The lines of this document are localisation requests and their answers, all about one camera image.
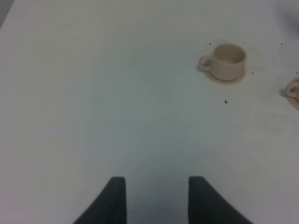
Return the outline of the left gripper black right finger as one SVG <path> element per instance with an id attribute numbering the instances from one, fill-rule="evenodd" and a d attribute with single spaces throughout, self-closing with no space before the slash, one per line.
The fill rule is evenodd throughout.
<path id="1" fill-rule="evenodd" d="M 204 177 L 190 176 L 188 223 L 250 224 L 252 222 L 228 203 Z"/>

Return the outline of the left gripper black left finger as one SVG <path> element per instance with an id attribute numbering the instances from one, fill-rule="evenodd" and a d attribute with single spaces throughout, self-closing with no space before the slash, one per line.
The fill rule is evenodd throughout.
<path id="1" fill-rule="evenodd" d="M 74 223 L 126 224 L 127 197 L 125 178 L 112 177 L 97 198 Z"/>

